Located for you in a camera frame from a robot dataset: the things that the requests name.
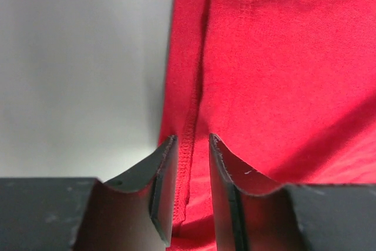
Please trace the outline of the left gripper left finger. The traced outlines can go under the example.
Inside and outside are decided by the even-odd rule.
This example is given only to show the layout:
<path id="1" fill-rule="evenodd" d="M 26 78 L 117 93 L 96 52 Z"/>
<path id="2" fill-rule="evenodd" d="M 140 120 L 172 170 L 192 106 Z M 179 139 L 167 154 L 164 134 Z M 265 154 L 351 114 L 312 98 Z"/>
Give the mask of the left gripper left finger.
<path id="1" fill-rule="evenodd" d="M 177 136 L 105 183 L 95 182 L 76 250 L 166 250 L 178 160 Z"/>

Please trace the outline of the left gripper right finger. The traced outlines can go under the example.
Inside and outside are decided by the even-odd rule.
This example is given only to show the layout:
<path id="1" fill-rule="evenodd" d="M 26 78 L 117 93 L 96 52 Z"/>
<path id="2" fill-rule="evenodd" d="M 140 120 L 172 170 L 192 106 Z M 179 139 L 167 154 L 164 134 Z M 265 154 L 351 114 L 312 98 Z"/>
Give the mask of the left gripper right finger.
<path id="1" fill-rule="evenodd" d="M 209 137 L 217 250 L 305 250 L 289 193 Z"/>

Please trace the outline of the red t shirt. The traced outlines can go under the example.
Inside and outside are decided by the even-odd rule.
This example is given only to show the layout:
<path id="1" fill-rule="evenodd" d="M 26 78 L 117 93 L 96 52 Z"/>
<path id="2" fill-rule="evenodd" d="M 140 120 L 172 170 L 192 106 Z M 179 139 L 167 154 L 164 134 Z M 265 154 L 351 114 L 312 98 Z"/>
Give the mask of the red t shirt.
<path id="1" fill-rule="evenodd" d="M 375 0 L 174 0 L 171 250 L 215 250 L 209 135 L 279 182 L 375 182 Z"/>

